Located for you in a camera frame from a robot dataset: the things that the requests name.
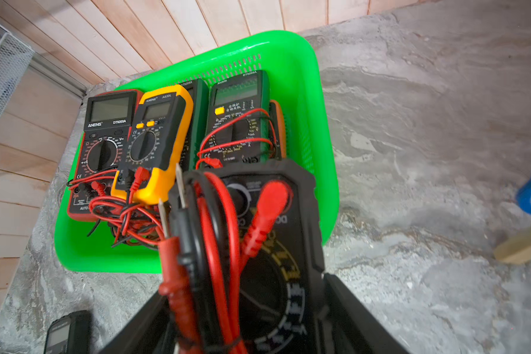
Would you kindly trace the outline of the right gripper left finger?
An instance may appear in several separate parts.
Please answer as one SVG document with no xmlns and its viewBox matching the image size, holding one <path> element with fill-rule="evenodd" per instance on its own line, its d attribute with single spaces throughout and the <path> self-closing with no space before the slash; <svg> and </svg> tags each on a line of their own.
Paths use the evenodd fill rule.
<svg viewBox="0 0 531 354">
<path fill-rule="evenodd" d="M 170 321 L 168 299 L 156 292 L 99 353 L 160 353 Z"/>
</svg>

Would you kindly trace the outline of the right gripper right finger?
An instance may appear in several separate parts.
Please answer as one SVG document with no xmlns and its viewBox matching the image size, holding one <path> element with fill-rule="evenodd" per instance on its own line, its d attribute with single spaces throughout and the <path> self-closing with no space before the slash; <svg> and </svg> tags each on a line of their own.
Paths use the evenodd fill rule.
<svg viewBox="0 0 531 354">
<path fill-rule="evenodd" d="M 335 275 L 323 277 L 335 353 L 408 354 Z"/>
</svg>

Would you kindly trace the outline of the small black multimeter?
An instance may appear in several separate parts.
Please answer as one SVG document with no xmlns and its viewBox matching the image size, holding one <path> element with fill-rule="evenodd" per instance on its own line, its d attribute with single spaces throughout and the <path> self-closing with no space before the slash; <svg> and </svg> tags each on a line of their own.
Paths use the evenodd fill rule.
<svg viewBox="0 0 531 354">
<path fill-rule="evenodd" d="M 87 354 L 91 339 L 91 312 L 75 311 L 54 321 L 48 331 L 44 354 Z"/>
</svg>

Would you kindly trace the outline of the black multimeter with red leads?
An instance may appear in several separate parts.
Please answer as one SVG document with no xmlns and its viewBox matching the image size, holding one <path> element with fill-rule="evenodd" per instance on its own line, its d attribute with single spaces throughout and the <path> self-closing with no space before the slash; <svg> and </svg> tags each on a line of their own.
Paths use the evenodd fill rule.
<svg viewBox="0 0 531 354">
<path fill-rule="evenodd" d="M 332 353 L 314 176 L 290 159 L 176 171 L 159 247 L 178 353 Z"/>
</svg>

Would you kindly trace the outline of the yellow multimeter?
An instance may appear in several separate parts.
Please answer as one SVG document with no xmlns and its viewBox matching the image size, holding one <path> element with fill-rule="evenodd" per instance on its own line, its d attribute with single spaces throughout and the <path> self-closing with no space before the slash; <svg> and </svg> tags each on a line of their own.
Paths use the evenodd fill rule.
<svg viewBox="0 0 531 354">
<path fill-rule="evenodd" d="M 168 200 L 193 109 L 193 99 L 181 85 L 143 94 L 114 177 L 111 196 L 144 205 Z"/>
</svg>

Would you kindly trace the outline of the green DT9205A multimeter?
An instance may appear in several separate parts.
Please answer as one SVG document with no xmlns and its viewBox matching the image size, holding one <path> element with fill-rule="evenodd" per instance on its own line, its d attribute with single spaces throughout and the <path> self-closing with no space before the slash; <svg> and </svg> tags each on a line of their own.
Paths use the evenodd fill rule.
<svg viewBox="0 0 531 354">
<path fill-rule="evenodd" d="M 191 171 L 196 168 L 196 162 L 199 159 L 197 153 L 207 128 L 209 88 L 206 82 L 200 78 L 183 82 L 181 86 L 188 91 L 193 99 L 193 114 L 180 160 L 181 169 Z"/>
</svg>

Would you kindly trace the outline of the orange Victor multimeter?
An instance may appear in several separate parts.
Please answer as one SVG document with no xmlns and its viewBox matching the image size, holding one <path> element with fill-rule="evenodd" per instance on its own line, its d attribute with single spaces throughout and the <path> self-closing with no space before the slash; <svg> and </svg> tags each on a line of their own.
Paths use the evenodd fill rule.
<svg viewBox="0 0 531 354">
<path fill-rule="evenodd" d="M 286 124 L 281 105 L 276 100 L 270 101 L 269 114 L 274 126 L 276 158 L 285 159 L 287 157 Z"/>
</svg>

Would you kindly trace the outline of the large red multimeter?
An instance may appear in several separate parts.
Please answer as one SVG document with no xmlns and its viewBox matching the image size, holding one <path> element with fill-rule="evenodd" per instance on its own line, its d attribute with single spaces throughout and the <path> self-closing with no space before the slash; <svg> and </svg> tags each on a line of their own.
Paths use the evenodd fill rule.
<svg viewBox="0 0 531 354">
<path fill-rule="evenodd" d="M 108 91 L 88 99 L 78 163 L 72 180 L 68 182 L 67 213 L 71 219 L 96 221 L 89 203 L 98 196 L 111 193 L 142 96 L 142 91 L 127 89 Z"/>
</svg>

